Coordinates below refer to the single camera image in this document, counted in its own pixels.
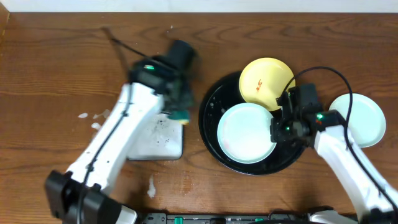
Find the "black plate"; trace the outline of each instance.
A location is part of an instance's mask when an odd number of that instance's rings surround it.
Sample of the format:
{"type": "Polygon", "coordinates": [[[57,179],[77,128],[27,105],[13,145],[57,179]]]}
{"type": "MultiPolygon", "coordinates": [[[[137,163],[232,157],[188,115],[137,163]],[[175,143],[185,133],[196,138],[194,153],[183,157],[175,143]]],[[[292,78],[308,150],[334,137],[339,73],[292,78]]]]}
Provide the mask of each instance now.
{"type": "MultiPolygon", "coordinates": [[[[199,111],[201,138],[210,153],[232,170],[250,175],[266,175],[281,171],[303,153],[305,147],[300,142],[278,143],[268,157],[253,164],[242,164],[230,159],[218,144],[217,127],[222,115],[234,105],[245,103],[239,91],[240,74],[241,72],[234,72],[223,77],[206,93],[199,111]]],[[[281,116],[280,110],[271,113],[275,118],[281,116]]]]}

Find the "white plate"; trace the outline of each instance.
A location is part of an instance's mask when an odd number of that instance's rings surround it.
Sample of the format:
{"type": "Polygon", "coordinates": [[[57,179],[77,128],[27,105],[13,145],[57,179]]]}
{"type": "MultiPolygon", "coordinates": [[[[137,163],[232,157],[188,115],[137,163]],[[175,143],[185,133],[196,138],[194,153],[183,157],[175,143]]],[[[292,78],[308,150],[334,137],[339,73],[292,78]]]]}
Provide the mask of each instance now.
{"type": "Polygon", "coordinates": [[[269,126],[272,115],[254,103],[230,108],[217,127],[218,143],[223,152],[236,162],[252,164],[265,159],[274,150],[269,126]]]}
{"type": "MultiPolygon", "coordinates": [[[[337,110],[347,117],[349,94],[339,96],[329,110],[337,110]]],[[[386,118],[380,107],[370,98],[353,94],[353,109],[349,117],[349,129],[359,147],[369,147],[378,143],[386,132],[386,118]]]]}

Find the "wooden table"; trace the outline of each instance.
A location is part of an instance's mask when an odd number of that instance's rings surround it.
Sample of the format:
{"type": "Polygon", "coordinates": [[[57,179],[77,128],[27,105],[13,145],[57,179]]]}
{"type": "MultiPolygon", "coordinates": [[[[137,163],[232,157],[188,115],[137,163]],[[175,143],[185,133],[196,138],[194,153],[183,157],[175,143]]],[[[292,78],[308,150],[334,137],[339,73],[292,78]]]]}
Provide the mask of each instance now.
{"type": "MultiPolygon", "coordinates": [[[[104,121],[93,115],[113,107],[124,81],[102,26],[149,55],[165,52],[172,39],[191,43],[201,56],[192,83],[198,105],[212,83],[256,58],[281,59],[295,73],[316,65],[337,68],[354,92],[382,108],[386,134],[364,151],[398,187],[398,15],[12,13],[0,57],[1,223],[59,223],[50,216],[44,180],[53,169],[66,170],[85,149],[91,124],[104,121]],[[81,113],[89,117],[78,118],[81,113]]],[[[326,108],[347,93],[329,72],[298,81],[306,82],[317,85],[326,108]]],[[[238,174],[207,151],[197,120],[198,108],[186,128],[181,159],[126,162],[111,196],[140,211],[170,213],[260,214],[318,205],[354,212],[313,150],[273,175],[238,174]]]]}

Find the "green light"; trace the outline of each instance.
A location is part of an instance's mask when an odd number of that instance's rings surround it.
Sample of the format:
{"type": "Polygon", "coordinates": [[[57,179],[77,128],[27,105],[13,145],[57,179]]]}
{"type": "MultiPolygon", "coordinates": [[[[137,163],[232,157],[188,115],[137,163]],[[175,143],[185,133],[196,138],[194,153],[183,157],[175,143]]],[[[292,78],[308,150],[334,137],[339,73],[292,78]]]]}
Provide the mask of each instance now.
{"type": "Polygon", "coordinates": [[[155,70],[155,67],[153,67],[152,65],[145,65],[144,68],[148,70],[155,70]]]}

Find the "black round tray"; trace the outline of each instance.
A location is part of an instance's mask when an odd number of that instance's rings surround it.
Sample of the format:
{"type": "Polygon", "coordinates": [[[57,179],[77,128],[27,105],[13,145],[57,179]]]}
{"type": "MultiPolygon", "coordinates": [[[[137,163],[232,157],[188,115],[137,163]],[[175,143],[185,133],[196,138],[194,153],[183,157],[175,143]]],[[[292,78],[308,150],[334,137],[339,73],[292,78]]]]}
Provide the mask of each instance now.
{"type": "MultiPolygon", "coordinates": [[[[223,77],[206,93],[199,110],[201,138],[214,158],[232,170],[249,175],[266,175],[281,171],[303,153],[305,147],[299,141],[278,143],[268,157],[253,164],[242,164],[230,159],[218,144],[217,127],[222,115],[234,105],[245,103],[239,91],[240,74],[241,72],[234,72],[223,77]]],[[[281,116],[280,110],[271,113],[275,118],[281,116]]]]}

